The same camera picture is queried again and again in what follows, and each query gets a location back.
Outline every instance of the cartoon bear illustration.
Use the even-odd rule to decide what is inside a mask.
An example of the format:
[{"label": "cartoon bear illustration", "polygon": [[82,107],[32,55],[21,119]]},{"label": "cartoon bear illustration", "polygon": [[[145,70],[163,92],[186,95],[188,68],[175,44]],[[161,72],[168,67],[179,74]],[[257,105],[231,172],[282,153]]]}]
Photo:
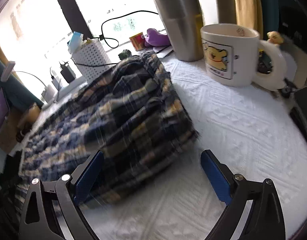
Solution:
[{"label": "cartoon bear illustration", "polygon": [[217,49],[212,46],[203,44],[205,59],[207,63],[221,71],[227,71],[227,51],[225,49]]}]

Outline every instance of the white perforated basket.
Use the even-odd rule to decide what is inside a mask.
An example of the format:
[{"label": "white perforated basket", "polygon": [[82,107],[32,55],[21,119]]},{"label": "white perforated basket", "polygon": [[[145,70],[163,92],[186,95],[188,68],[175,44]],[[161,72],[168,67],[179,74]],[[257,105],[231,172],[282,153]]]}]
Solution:
[{"label": "white perforated basket", "polygon": [[71,59],[77,65],[81,74],[85,77],[88,84],[99,77],[103,72],[113,67],[113,65],[102,67],[86,67],[79,64],[97,66],[111,63],[107,53],[102,47],[99,40],[92,40],[91,43],[85,45],[82,49],[74,52]]}]

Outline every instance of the mug handle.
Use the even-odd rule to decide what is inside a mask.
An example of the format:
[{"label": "mug handle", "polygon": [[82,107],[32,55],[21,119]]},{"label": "mug handle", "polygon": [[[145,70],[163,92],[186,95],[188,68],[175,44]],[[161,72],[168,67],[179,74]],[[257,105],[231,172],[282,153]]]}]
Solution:
[{"label": "mug handle", "polygon": [[274,44],[263,40],[259,41],[259,49],[264,50],[271,58],[272,70],[269,74],[256,72],[252,81],[270,91],[284,88],[283,79],[287,71],[287,65],[280,49]]}]

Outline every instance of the metal screw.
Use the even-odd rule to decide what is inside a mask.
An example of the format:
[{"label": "metal screw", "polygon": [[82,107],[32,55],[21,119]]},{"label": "metal screw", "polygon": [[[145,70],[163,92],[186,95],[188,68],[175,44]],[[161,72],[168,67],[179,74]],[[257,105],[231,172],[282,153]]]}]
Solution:
[{"label": "metal screw", "polygon": [[69,174],[65,174],[65,175],[61,176],[61,179],[62,179],[63,181],[67,181],[67,180],[70,179],[70,175],[69,175]]},{"label": "metal screw", "polygon": [[266,183],[269,184],[269,185],[272,185],[273,181],[271,179],[266,179]]},{"label": "metal screw", "polygon": [[236,180],[243,180],[243,176],[241,174],[235,174],[234,177]]},{"label": "metal screw", "polygon": [[31,183],[35,185],[35,184],[37,184],[38,182],[39,182],[39,179],[35,178],[35,179],[32,180]]}]

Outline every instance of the plaid fabric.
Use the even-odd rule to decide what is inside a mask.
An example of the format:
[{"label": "plaid fabric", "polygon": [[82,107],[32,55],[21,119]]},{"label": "plaid fabric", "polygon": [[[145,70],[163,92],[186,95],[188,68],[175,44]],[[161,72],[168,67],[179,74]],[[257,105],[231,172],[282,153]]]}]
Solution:
[{"label": "plaid fabric", "polygon": [[16,190],[21,212],[34,178],[58,180],[97,150],[94,191],[115,202],[168,167],[197,132],[153,52],[121,61],[80,90],[29,138]]}]

